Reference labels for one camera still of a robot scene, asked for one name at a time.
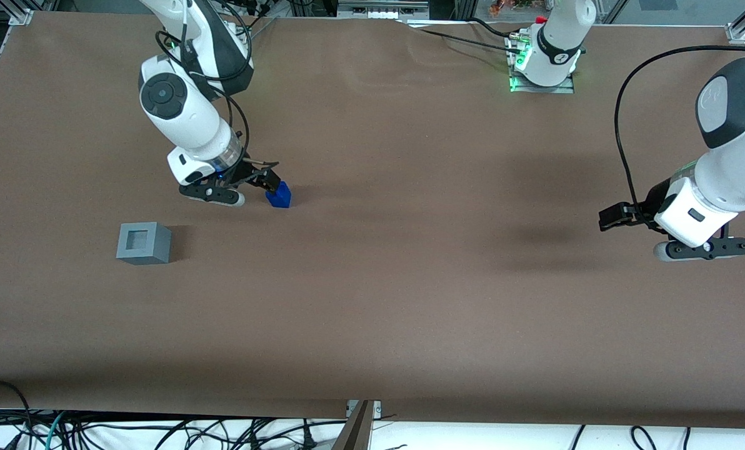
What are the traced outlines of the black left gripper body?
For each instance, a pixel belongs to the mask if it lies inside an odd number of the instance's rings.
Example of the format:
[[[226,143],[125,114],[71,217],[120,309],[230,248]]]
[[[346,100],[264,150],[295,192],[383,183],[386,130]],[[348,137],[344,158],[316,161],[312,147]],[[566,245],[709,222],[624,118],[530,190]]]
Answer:
[[[671,180],[665,179],[649,189],[642,202],[643,223],[655,233],[666,234],[666,231],[656,222],[655,216],[662,209],[667,197]]]

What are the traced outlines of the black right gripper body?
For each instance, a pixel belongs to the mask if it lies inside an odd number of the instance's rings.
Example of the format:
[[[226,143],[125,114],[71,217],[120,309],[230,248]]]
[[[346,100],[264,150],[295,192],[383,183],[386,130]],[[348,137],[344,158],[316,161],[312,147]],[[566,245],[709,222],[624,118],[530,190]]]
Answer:
[[[249,179],[261,176],[261,171],[267,168],[266,161],[259,161],[251,157],[242,157],[235,165],[221,174],[221,187],[238,187],[242,183],[247,183]]]

